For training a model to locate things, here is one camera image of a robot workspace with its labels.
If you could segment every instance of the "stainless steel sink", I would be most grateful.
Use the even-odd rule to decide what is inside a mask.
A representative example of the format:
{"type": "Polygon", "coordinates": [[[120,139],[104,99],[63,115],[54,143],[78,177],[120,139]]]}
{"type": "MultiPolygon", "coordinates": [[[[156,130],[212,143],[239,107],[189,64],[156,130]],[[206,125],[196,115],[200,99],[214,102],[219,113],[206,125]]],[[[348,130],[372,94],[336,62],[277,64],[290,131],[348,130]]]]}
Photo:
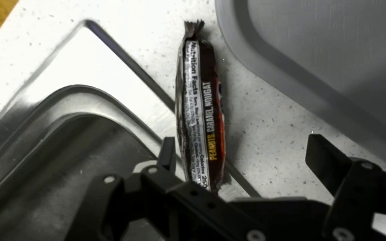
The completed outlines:
{"type": "MultiPolygon", "coordinates": [[[[0,240],[62,240],[94,177],[129,175],[176,135],[173,106],[98,24],[81,23],[0,114],[0,240]]],[[[236,184],[223,196],[242,194],[236,184]]],[[[133,238],[159,238],[135,226],[145,230],[133,238]]]]}

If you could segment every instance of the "red plastic wrapper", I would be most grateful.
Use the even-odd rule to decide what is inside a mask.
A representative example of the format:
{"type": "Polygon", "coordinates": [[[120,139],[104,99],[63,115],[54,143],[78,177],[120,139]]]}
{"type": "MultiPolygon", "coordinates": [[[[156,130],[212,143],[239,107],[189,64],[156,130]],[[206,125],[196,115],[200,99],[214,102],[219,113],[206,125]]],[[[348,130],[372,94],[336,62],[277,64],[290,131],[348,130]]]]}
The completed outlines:
{"type": "Polygon", "coordinates": [[[188,178],[218,192],[226,165],[222,82],[203,28],[204,22],[185,22],[176,79],[177,134],[188,178]]]}

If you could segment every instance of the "speckled countertop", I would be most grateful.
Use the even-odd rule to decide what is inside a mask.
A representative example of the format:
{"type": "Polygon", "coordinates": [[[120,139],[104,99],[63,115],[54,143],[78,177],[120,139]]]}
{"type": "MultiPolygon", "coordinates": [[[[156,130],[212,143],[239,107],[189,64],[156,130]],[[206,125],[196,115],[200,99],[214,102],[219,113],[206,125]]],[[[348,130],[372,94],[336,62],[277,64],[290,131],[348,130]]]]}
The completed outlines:
{"type": "Polygon", "coordinates": [[[332,196],[305,163],[310,133],[321,133],[349,155],[386,163],[356,145],[265,80],[227,48],[214,1],[21,0],[0,28],[0,111],[57,44],[85,19],[100,23],[173,96],[184,20],[203,19],[219,55],[226,86],[228,155],[266,197],[332,196]]]}

